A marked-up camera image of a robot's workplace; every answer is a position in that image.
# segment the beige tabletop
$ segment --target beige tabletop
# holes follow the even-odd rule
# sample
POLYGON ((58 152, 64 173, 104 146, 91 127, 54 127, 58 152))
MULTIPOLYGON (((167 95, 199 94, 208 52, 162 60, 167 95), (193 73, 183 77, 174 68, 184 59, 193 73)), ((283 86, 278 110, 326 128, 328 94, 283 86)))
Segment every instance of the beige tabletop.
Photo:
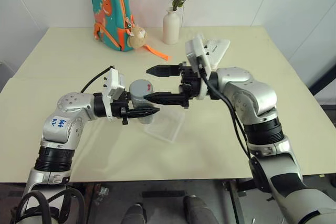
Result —
MULTIPOLYGON (((336 130, 262 27, 182 28, 174 46, 161 42, 161 28, 147 28, 148 44, 173 57, 165 62, 144 49, 116 52, 95 41, 90 28, 50 28, 0 93, 0 182, 25 182, 38 154, 44 120, 57 100, 79 91, 109 65, 125 75, 127 88, 148 79, 155 91, 177 92, 179 77, 145 73, 158 64, 186 60, 184 43, 197 32, 231 45, 219 67, 239 66, 270 84, 279 118, 303 174, 336 172, 336 130)), ((100 92, 97 80, 87 92, 100 92)), ((88 122, 76 150, 72 181, 250 177, 225 104, 206 98, 183 110, 185 121, 170 144, 147 135, 136 119, 88 122)))

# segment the teal backpack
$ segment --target teal backpack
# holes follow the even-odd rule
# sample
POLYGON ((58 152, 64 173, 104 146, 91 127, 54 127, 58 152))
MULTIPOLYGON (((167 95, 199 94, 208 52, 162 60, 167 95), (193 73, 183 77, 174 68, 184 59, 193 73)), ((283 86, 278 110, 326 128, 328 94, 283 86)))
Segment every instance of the teal backpack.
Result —
POLYGON ((95 14, 94 37, 118 51, 129 51, 127 45, 134 18, 129 0, 92 0, 95 14))

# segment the person's foot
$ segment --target person's foot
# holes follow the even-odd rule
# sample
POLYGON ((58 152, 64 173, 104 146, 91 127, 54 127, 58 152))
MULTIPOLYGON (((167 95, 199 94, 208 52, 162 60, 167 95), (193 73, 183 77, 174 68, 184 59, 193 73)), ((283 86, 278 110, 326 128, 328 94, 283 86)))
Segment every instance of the person's foot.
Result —
POLYGON ((141 203, 136 203, 127 210, 121 224, 145 224, 146 222, 146 210, 141 203))
POLYGON ((185 219, 189 224, 219 224, 212 211, 195 195, 183 198, 185 219))

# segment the gray cup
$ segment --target gray cup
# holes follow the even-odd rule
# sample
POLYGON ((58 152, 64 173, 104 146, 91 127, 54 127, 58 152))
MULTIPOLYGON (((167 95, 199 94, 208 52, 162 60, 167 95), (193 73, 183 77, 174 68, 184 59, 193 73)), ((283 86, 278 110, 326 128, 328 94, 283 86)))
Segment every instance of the gray cup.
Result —
MULTIPOLYGON (((147 101, 144 96, 153 93, 153 85, 147 80, 136 80, 130 85, 130 94, 133 107, 152 105, 151 102, 147 101)), ((150 124, 154 120, 154 115, 145 116, 144 118, 138 118, 139 122, 142 124, 150 124)))

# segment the vase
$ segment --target vase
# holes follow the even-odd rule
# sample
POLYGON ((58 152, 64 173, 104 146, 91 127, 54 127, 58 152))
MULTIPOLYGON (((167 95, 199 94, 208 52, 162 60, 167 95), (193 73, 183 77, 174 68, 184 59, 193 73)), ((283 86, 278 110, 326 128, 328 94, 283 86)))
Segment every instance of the vase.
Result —
POLYGON ((168 8, 167 12, 163 18, 163 42, 173 45, 179 40, 180 17, 172 7, 168 8))

